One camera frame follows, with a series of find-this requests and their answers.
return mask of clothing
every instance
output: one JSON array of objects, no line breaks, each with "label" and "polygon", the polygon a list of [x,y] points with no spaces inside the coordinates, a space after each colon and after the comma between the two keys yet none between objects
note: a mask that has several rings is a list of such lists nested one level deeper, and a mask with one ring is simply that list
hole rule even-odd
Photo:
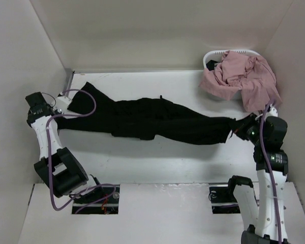
[{"label": "clothing", "polygon": [[276,89],[276,77],[262,56],[246,56],[227,51],[215,70],[204,69],[200,87],[205,91],[230,100],[241,90],[247,112],[263,110],[270,98],[282,102]]},{"label": "clothing", "polygon": [[[115,102],[90,83],[82,88],[97,103],[96,111],[88,117],[58,118],[58,129],[111,133],[115,137],[135,137],[153,140],[155,135],[195,145],[225,143],[236,126],[235,119],[207,117],[182,105],[159,99],[142,98]],[[76,113],[89,113],[92,99],[77,93],[68,107]]]}]

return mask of pink fabric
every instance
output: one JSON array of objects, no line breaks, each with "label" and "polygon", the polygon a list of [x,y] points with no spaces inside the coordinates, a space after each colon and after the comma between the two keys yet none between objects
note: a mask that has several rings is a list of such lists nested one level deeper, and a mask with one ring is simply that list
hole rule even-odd
[{"label": "pink fabric", "polygon": [[241,90],[247,112],[263,110],[270,98],[276,104],[282,100],[276,89],[276,77],[262,56],[246,56],[227,51],[215,70],[204,69],[200,87],[205,91],[230,100]]}]

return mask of cable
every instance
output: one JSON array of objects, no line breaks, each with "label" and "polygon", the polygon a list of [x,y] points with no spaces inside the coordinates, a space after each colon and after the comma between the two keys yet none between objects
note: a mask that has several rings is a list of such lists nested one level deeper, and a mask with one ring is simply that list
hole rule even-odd
[{"label": "cable", "polygon": [[54,96],[52,96],[49,93],[42,93],[42,94],[48,95],[48,96],[50,96],[50,97],[52,97],[54,99],[54,105],[52,105],[52,108],[53,108],[56,105],[56,99],[54,98]]},{"label": "cable", "polygon": [[267,111],[272,102],[273,102],[273,100],[271,99],[269,101],[269,103],[265,106],[265,109],[264,109],[264,112],[262,115],[261,124],[260,124],[260,144],[261,144],[261,149],[262,149],[266,164],[268,166],[271,184],[272,184],[273,200],[274,200],[274,208],[275,208],[274,211],[276,212],[276,219],[277,219],[277,225],[278,225],[278,244],[282,244],[281,222],[280,222],[280,212],[279,212],[278,195],[277,195],[277,189],[276,189],[276,181],[274,178],[275,176],[273,175],[270,160],[266,154],[264,141],[263,141],[263,125],[264,125],[264,121],[265,121],[265,115],[267,114]]},{"label": "cable", "polygon": [[95,188],[98,188],[98,187],[103,187],[103,186],[109,186],[109,187],[114,187],[114,190],[111,194],[105,196],[105,197],[102,197],[101,199],[98,199],[94,202],[91,202],[91,203],[88,203],[86,204],[85,206],[79,208],[75,214],[79,213],[81,210],[83,210],[85,207],[91,205],[91,204],[94,204],[94,203],[97,203],[97,202],[100,202],[104,199],[107,199],[109,197],[111,197],[114,192],[116,191],[116,185],[112,185],[112,184],[99,184],[97,186],[94,186],[94,187],[89,187],[88,189],[85,189],[85,190],[82,190],[80,191],[79,193],[77,193],[76,195],[74,195],[69,201],[67,201],[62,207],[57,207],[55,205],[55,201],[54,201],[54,193],[53,193],[53,169],[52,169],[52,145],[51,145],[51,136],[50,136],[50,128],[49,128],[49,125],[50,125],[50,122],[55,119],[55,118],[59,118],[59,117],[65,117],[65,116],[71,116],[71,117],[87,117],[87,116],[90,116],[92,115],[95,110],[96,110],[96,101],[95,99],[93,98],[93,96],[84,91],[84,90],[79,90],[79,89],[69,89],[69,90],[65,90],[63,92],[63,94],[65,94],[66,92],[72,92],[72,91],[79,91],[79,92],[82,92],[82,93],[85,93],[87,94],[88,96],[90,96],[90,98],[93,100],[93,103],[94,103],[94,108],[93,110],[90,112],[90,113],[87,113],[87,114],[56,114],[54,116],[52,116],[46,123],[46,135],[47,135],[47,142],[48,142],[48,168],[49,168],[49,189],[50,189],[50,198],[51,198],[51,204],[52,204],[52,207],[55,211],[60,211],[62,209],[64,209],[70,202],[72,202],[76,197],[78,197],[81,193],[85,192],[85,191],[88,191],[88,190],[93,190]]}]

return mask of wall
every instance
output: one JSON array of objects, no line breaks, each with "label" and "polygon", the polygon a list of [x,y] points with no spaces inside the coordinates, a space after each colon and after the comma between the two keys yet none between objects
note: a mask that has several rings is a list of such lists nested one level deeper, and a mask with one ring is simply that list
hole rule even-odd
[{"label": "wall", "polygon": [[63,64],[82,71],[202,69],[211,50],[262,52],[292,0],[31,0]]},{"label": "wall", "polygon": [[0,0],[0,244],[18,242],[39,150],[26,124],[32,92],[57,93],[66,74],[28,0]]},{"label": "wall", "polygon": [[283,98],[280,116],[288,122],[284,149],[289,177],[305,210],[305,0],[295,0],[266,49]]}]

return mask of laundry basket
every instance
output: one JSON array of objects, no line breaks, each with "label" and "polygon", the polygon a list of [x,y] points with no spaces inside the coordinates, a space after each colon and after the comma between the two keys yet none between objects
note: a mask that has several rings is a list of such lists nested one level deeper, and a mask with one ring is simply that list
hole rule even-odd
[{"label": "laundry basket", "polygon": [[[246,56],[256,56],[259,55],[256,51],[252,51],[252,50],[248,50],[248,49],[229,49],[231,51],[235,51],[238,52],[240,54],[244,54]],[[204,57],[203,57],[203,66],[206,69],[207,66],[206,64],[210,61],[210,60],[214,60],[217,62],[220,62],[222,60],[222,56],[224,54],[224,52],[226,52],[228,50],[215,50],[215,51],[211,51],[208,52]],[[213,100],[218,100],[218,101],[223,101],[224,99],[216,97],[212,94],[208,94],[208,96],[213,99]],[[240,100],[242,99],[241,93],[240,91],[238,91],[232,98],[232,100]]]}]

